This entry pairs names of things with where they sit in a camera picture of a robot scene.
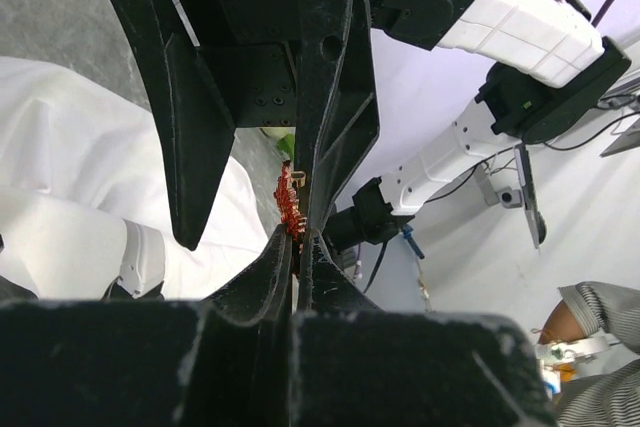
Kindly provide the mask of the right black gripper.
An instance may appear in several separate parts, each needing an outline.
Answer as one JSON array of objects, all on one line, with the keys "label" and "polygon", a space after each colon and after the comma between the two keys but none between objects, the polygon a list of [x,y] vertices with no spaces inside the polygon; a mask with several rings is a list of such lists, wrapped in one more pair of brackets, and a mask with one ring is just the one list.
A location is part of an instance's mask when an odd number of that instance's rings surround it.
[{"label": "right black gripper", "polygon": [[369,0],[110,0],[161,144],[173,235],[201,241],[235,128],[295,126],[310,229],[379,134]]}]

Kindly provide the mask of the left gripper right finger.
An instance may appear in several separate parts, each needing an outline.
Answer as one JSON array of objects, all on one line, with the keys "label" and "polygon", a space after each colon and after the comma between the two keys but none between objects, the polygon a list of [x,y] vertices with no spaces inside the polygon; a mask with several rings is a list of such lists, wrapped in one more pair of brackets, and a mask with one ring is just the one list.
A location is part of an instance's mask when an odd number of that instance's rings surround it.
[{"label": "left gripper right finger", "polygon": [[294,316],[298,426],[551,426],[533,348],[510,319],[380,310],[307,233]]}]

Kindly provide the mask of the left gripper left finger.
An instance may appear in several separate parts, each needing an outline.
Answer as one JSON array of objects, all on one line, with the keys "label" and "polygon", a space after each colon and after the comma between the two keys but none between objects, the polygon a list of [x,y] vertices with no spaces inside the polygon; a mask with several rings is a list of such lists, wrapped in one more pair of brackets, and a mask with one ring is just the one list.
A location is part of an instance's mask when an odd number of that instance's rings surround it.
[{"label": "left gripper left finger", "polygon": [[5,426],[285,426],[293,246],[201,301],[44,301],[1,284]]}]

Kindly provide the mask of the white printed t-shirt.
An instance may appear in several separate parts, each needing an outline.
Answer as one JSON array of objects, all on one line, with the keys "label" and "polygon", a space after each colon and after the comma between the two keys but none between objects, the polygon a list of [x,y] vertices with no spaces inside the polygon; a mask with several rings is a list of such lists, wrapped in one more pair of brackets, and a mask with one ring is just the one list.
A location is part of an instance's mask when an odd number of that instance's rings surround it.
[{"label": "white printed t-shirt", "polygon": [[226,164],[198,246],[172,233],[152,116],[58,65],[1,61],[1,296],[199,300],[268,241],[250,178]]}]

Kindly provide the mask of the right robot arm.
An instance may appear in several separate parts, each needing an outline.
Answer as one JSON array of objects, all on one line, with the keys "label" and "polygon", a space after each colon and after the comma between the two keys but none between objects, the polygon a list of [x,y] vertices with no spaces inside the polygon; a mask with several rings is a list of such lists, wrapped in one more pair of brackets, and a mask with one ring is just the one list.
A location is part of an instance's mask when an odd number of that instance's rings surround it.
[{"label": "right robot arm", "polygon": [[[393,237],[486,157],[571,128],[630,61],[579,0],[110,0],[159,135],[173,234],[198,246],[235,132],[296,130],[277,197],[301,239]],[[493,63],[463,114],[413,160],[332,204],[379,132],[371,34]]]}]

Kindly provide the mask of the white eggplant toy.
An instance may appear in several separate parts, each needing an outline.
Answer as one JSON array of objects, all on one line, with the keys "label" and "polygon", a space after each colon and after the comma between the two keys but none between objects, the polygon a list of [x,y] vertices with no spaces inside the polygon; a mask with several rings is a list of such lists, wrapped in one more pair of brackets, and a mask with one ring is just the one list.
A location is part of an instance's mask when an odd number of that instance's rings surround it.
[{"label": "white eggplant toy", "polygon": [[292,127],[261,127],[260,130],[276,142],[277,149],[290,160],[295,154],[295,129]]}]

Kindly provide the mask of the small grey webcam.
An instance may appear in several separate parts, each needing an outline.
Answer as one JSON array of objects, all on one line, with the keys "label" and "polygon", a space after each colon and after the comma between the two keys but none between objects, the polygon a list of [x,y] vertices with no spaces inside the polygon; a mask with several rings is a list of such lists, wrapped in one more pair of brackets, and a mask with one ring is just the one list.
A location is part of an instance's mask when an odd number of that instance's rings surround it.
[{"label": "small grey webcam", "polygon": [[520,189],[505,187],[496,190],[484,169],[478,168],[473,174],[473,179],[476,181],[488,207],[501,205],[505,209],[518,209],[524,206],[524,198]]}]

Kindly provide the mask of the grey monitor screen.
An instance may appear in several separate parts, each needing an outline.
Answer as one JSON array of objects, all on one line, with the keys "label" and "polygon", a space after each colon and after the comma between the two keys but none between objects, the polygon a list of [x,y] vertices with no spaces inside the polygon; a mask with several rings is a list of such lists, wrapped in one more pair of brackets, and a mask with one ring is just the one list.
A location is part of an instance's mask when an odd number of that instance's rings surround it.
[{"label": "grey monitor screen", "polygon": [[519,144],[514,147],[514,157],[516,160],[525,217],[534,248],[538,250],[546,239],[547,226],[538,207],[531,159],[525,144]]}]

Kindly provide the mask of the person in striped shirt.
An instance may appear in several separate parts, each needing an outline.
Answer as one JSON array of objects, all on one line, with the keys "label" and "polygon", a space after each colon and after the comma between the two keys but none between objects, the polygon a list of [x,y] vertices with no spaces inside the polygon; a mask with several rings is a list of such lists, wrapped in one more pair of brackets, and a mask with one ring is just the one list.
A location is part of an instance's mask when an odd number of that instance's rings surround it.
[{"label": "person in striped shirt", "polygon": [[559,289],[561,301],[542,328],[538,363],[554,394],[559,426],[637,426],[639,361],[615,371],[568,380],[558,368],[574,366],[610,349],[608,338],[639,352],[639,291],[603,282]]}]

